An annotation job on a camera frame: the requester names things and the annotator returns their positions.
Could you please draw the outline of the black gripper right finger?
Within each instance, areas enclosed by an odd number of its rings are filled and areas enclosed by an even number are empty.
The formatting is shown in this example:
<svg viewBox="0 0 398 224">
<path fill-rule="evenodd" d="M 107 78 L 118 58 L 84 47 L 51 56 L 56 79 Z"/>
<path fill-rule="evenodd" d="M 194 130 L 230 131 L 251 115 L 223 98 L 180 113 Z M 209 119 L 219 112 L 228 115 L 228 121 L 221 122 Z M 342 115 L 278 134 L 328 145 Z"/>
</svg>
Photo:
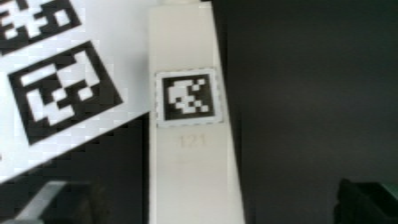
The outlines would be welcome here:
<svg viewBox="0 0 398 224">
<path fill-rule="evenodd" d="M 398 184 L 344 179 L 335 224 L 398 224 Z"/>
</svg>

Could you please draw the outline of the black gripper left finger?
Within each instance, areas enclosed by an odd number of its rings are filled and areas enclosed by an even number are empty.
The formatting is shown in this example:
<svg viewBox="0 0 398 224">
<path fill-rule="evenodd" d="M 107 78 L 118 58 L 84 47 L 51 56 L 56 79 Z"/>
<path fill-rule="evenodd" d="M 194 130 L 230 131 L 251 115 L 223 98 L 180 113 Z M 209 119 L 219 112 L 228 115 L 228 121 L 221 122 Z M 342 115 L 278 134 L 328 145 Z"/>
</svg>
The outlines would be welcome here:
<svg viewBox="0 0 398 224">
<path fill-rule="evenodd" d="M 109 224 L 104 186 L 51 181 L 17 215 L 22 224 Z"/>
</svg>

